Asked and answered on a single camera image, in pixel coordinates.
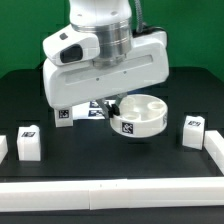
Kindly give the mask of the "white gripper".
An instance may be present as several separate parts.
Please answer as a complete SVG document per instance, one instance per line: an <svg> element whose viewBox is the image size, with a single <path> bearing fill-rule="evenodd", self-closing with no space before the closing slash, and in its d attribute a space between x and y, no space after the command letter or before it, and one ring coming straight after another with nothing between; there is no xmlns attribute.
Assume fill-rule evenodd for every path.
<svg viewBox="0 0 224 224"><path fill-rule="evenodd" d="M92 100L109 119L119 116L119 105L126 95L121 93L164 82L169 75L167 34L157 31L133 39L133 48L124 60L113 67L98 69L91 61L56 66L44 62L43 82L49 105L57 110ZM117 95L112 104L102 98Z"/></svg>

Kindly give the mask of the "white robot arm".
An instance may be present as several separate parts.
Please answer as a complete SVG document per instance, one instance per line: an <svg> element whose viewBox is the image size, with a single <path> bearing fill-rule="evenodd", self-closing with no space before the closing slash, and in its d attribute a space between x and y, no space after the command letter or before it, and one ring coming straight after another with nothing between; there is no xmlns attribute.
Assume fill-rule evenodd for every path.
<svg viewBox="0 0 224 224"><path fill-rule="evenodd" d="M69 0L70 24L43 41L43 80L56 109L95 100L111 118L129 91L169 75L167 33L131 29L128 0Z"/></svg>

